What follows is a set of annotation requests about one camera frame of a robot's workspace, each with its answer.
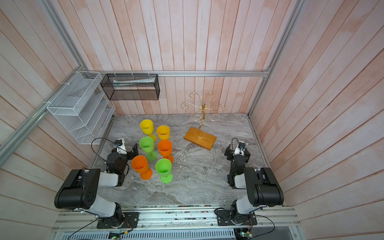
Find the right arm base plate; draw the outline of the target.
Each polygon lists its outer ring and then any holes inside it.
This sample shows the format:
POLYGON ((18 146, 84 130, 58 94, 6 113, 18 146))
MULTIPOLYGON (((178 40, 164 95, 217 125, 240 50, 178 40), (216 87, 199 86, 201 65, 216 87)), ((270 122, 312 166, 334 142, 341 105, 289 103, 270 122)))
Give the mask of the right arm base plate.
POLYGON ((241 215, 236 213, 235 210, 225 210, 224 208, 215 209, 214 213, 217 216, 219 226, 252 226, 258 224, 255 214, 241 215))

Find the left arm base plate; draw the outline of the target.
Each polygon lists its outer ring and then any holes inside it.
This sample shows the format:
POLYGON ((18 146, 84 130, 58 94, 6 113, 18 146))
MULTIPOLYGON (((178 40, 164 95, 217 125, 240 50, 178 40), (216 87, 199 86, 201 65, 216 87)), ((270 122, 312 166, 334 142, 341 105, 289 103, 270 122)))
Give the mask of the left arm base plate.
POLYGON ((122 212, 110 218, 101 218, 97 224, 97 229, 134 229, 138 225, 139 212, 122 212))

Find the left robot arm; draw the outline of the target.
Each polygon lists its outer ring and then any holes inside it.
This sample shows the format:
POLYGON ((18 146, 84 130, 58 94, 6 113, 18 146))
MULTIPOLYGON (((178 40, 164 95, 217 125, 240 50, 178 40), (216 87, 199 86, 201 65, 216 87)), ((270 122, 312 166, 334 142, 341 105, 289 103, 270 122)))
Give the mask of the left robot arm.
POLYGON ((54 205, 58 209, 84 211, 101 219, 115 221, 119 225, 124 214, 118 203, 98 195, 98 188, 114 188, 123 185, 128 161, 139 155, 138 145, 126 151, 123 139, 115 141, 116 147, 106 160, 107 171, 101 169, 72 170, 57 192, 54 205))

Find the yellow wine glass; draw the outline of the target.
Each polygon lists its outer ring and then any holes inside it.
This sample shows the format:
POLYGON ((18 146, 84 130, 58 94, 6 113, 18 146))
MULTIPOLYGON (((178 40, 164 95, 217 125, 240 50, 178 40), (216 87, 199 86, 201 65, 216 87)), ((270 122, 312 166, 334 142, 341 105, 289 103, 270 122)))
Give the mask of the yellow wine glass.
POLYGON ((140 127, 141 127, 143 133, 148 135, 149 137, 151 137, 154 140, 154 142, 157 140, 157 137, 155 135, 153 135, 154 124, 151 120, 149 120, 149 119, 143 120, 140 123, 140 127))
POLYGON ((170 138, 170 135, 171 135, 171 131, 170 131, 170 128, 168 126, 159 126, 157 128, 157 134, 158 134, 158 137, 159 139, 162 141, 162 140, 168 140, 170 138))

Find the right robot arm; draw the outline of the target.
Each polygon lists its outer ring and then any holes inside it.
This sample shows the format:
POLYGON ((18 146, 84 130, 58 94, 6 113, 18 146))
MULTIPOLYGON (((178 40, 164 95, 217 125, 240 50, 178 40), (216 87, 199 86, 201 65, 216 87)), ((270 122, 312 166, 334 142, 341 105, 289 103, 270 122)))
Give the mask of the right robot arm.
POLYGON ((271 168, 246 167, 251 154, 245 142, 230 144, 224 155, 231 161, 227 182, 233 189, 245 189, 247 194, 235 200, 230 209, 230 219, 240 225, 251 219, 251 213, 263 207, 281 206, 284 193, 271 168))

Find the green wine glass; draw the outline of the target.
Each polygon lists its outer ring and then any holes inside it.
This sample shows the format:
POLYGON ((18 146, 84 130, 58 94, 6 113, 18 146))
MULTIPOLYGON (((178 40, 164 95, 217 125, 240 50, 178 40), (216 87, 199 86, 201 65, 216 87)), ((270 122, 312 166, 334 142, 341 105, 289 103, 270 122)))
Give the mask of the green wine glass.
POLYGON ((168 159, 160 159, 156 163, 156 171, 161 176, 161 181, 165 184, 170 183, 173 180, 172 175, 172 163, 168 159))
POLYGON ((144 137, 139 141, 141 149, 147 154, 148 161, 155 161, 158 158, 158 154, 154 151, 155 143, 151 137, 144 137))

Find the orange wooden rack base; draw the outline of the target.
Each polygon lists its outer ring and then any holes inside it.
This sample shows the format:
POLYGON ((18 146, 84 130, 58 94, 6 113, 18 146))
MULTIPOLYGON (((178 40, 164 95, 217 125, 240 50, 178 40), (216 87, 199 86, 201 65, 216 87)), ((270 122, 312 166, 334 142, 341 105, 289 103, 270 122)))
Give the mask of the orange wooden rack base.
POLYGON ((191 127, 186 133, 186 135, 184 136, 184 139, 202 148, 211 150, 217 137, 211 134, 205 133, 194 127, 191 127))

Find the orange wine glass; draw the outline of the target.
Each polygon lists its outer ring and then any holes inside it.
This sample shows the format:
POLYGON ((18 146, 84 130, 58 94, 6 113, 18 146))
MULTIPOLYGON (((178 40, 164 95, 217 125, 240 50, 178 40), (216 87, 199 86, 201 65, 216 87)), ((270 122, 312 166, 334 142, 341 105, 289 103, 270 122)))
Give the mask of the orange wine glass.
POLYGON ((149 163, 145 156, 134 157, 131 166, 140 174, 143 180, 149 180, 153 175, 153 171, 149 168, 149 163))
POLYGON ((158 144, 158 149, 164 159, 170 160, 171 163, 174 162, 174 157, 172 156, 173 146, 171 141, 169 140, 160 141, 158 144))

